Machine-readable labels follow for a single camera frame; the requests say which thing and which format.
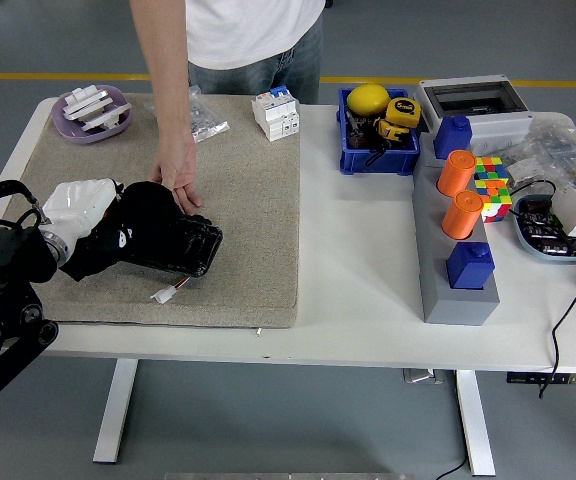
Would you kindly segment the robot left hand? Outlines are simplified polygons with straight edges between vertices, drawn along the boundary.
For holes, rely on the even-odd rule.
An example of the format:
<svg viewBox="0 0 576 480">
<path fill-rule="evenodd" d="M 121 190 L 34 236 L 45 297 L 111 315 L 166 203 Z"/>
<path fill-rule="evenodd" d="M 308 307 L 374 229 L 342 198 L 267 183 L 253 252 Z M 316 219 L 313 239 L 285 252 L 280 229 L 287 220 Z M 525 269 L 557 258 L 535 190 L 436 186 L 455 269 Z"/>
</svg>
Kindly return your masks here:
<svg viewBox="0 0 576 480">
<path fill-rule="evenodd" d="M 43 236 L 75 244 L 97 226 L 116 195 L 117 184 L 108 178 L 60 183 L 43 207 L 49 219 L 40 227 Z"/>
</svg>

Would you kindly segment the person's right hand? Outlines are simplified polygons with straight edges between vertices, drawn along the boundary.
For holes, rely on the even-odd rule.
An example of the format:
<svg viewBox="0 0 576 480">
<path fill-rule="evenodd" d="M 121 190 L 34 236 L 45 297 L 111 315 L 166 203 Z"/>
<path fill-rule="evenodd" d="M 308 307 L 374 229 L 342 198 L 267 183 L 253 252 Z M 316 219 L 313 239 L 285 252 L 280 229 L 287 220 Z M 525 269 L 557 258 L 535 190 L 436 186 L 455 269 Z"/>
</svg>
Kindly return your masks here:
<svg viewBox="0 0 576 480">
<path fill-rule="evenodd" d="M 159 140 L 150 180 L 167 188 L 181 210 L 197 213 L 202 200 L 195 189 L 197 174 L 196 146 L 192 137 Z"/>
</svg>

